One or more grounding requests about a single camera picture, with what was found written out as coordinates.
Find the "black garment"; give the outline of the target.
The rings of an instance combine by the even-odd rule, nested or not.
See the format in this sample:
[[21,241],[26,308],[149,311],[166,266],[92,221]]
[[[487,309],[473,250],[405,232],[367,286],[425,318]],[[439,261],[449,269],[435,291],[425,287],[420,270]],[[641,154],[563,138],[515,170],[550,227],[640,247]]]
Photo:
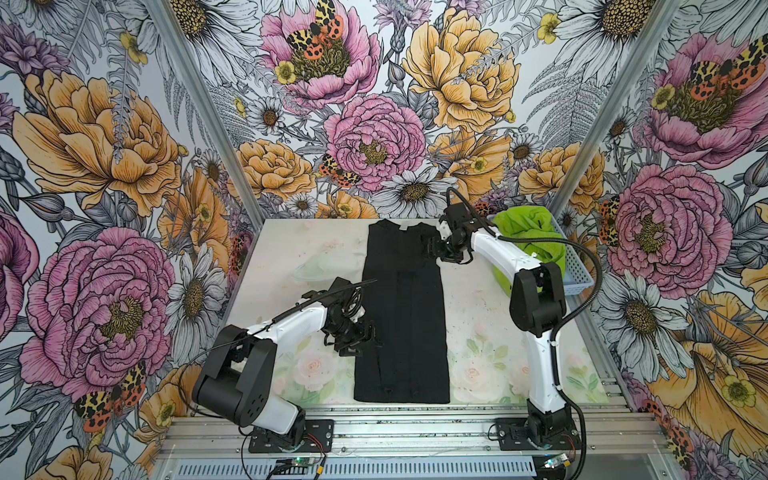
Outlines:
[[364,318],[375,339],[355,360],[358,402],[447,404],[450,378],[441,270],[427,246],[438,238],[425,223],[390,220],[369,226],[363,278]]

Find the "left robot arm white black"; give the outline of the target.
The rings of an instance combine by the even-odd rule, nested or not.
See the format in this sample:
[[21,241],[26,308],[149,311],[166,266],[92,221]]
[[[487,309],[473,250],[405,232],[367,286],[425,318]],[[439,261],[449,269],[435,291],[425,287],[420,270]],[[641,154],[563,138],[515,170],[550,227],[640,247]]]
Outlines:
[[192,400],[240,428],[251,427],[251,453],[326,453],[334,422],[306,420],[306,412],[272,392],[276,360],[314,334],[340,357],[358,357],[374,341],[364,318],[364,289],[374,282],[336,278],[309,291],[264,325],[225,326],[216,337],[192,390]]

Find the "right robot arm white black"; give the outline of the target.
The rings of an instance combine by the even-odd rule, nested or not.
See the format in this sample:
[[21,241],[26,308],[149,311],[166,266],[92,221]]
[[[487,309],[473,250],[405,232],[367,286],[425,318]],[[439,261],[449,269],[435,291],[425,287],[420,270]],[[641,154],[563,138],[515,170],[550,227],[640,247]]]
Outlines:
[[430,256],[459,265],[480,256],[510,282],[509,314],[524,333],[531,375],[526,436],[537,448],[553,445],[574,429],[559,380],[558,336],[567,314],[563,274],[556,262],[527,253],[522,246],[563,245],[565,240],[505,236],[465,204],[448,205],[439,217],[438,231],[441,238],[430,241],[427,247]]

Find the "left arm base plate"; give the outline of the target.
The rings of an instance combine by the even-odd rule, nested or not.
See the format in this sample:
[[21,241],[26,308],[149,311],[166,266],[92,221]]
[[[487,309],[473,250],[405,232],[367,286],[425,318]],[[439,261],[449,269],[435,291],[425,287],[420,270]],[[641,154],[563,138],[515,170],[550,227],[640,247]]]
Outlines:
[[331,419],[300,420],[286,434],[257,427],[250,436],[247,451],[251,454],[330,453],[334,428],[335,422]]

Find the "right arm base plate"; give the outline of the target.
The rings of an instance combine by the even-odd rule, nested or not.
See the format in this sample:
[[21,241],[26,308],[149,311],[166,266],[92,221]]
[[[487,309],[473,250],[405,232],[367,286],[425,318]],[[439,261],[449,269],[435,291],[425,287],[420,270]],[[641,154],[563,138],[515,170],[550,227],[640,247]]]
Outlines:
[[578,450],[581,436],[572,420],[545,422],[537,418],[498,418],[491,427],[502,451]]

